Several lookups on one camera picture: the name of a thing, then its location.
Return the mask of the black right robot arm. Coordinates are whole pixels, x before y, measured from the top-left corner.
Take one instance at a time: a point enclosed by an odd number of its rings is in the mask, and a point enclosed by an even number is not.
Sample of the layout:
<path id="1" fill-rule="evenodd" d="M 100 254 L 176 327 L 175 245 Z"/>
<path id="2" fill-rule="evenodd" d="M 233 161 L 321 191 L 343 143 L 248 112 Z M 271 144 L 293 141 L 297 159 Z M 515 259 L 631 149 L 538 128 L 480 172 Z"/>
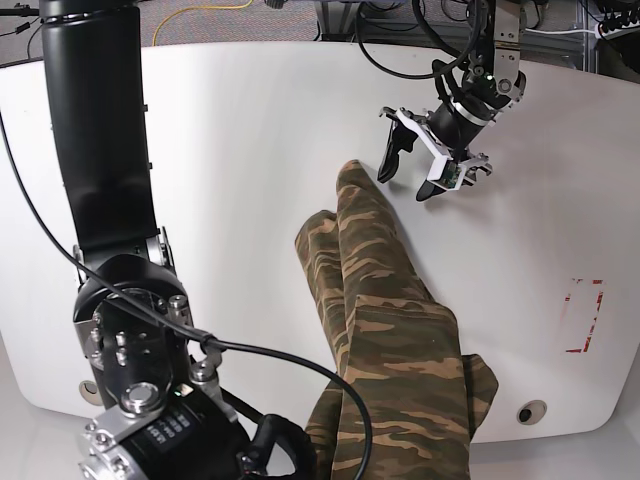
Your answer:
<path id="1" fill-rule="evenodd" d="M 156 222 L 132 1 L 43 1 L 54 141 L 76 230 L 73 322 L 103 412 L 85 428 L 87 479 L 265 479 L 275 448 L 311 479 L 306 433 L 255 414 L 219 385 L 221 352 L 194 327 Z"/>

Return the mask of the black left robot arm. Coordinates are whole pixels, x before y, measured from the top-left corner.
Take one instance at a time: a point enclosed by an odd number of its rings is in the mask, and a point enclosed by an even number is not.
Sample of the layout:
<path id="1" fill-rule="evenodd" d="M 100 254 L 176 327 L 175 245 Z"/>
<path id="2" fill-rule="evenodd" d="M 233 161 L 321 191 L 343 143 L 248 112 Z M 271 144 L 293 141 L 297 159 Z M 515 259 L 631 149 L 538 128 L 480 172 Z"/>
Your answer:
<path id="1" fill-rule="evenodd" d="M 377 180 L 389 182 L 399 170 L 400 154 L 411 153 L 419 141 L 432 155 L 416 193 L 416 200 L 423 202 L 474 185 L 480 172 L 493 173 L 488 156 L 472 153 L 470 144 L 524 95 L 526 75 L 519 67 L 524 12 L 519 1 L 469 1 L 466 20 L 471 32 L 464 48 L 458 50 L 429 25 L 418 1 L 411 6 L 420 29 L 454 59 L 448 63 L 434 60 L 432 71 L 423 75 L 393 72 L 370 61 L 397 78 L 432 80 L 440 101 L 436 110 L 424 115 L 406 108 L 381 110 L 391 126 Z"/>

